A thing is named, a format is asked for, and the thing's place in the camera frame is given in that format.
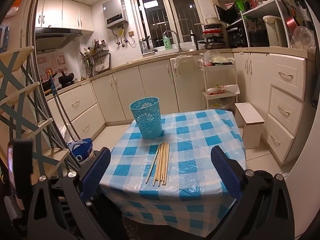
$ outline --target water heater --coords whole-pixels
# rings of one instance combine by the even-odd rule
[[[107,28],[113,29],[122,22],[128,22],[124,0],[110,0],[102,4]]]

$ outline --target faucet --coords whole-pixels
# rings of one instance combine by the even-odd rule
[[[172,31],[172,30],[167,30],[167,31],[165,31],[165,32],[163,33],[163,39],[164,39],[164,35],[165,35],[166,33],[169,33],[169,32],[172,32],[172,33],[174,33],[174,34],[177,36],[179,53],[183,52],[183,50],[181,49],[181,46],[180,46],[180,38],[179,38],[178,34],[177,34],[175,31]]]

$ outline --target basket rim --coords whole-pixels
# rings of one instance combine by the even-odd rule
[[[134,103],[137,103],[138,101],[141,101],[141,100],[143,100],[143,99],[148,99],[148,98],[156,98],[157,99],[157,101],[154,103],[154,104],[152,104],[151,106],[147,106],[147,107],[144,107],[144,108],[132,108],[131,106],[134,104]],[[130,109],[131,110],[141,110],[141,109],[147,109],[147,108],[149,108],[149,107],[152,107],[152,106],[154,106],[156,103],[158,103],[159,102],[159,98],[157,98],[157,97],[147,97],[147,98],[141,98],[141,99],[139,99],[139,100],[136,100],[136,101],[134,101],[133,103],[131,103],[131,105],[130,105]]]

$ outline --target ceiling light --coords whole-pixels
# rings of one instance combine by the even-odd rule
[[[149,9],[149,8],[152,8],[152,7],[159,6],[157,0],[154,0],[154,1],[151,1],[151,2],[145,2],[143,5],[144,5],[145,9]]]

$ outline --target table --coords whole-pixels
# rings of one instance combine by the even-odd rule
[[[142,139],[132,122],[112,150],[100,185],[132,220],[205,237],[234,201],[212,165],[211,149],[219,145],[246,169],[236,121],[231,112],[205,110],[162,115],[161,122],[164,133],[153,140]],[[170,144],[167,185],[152,186],[156,166],[146,184],[154,154],[164,141]]]

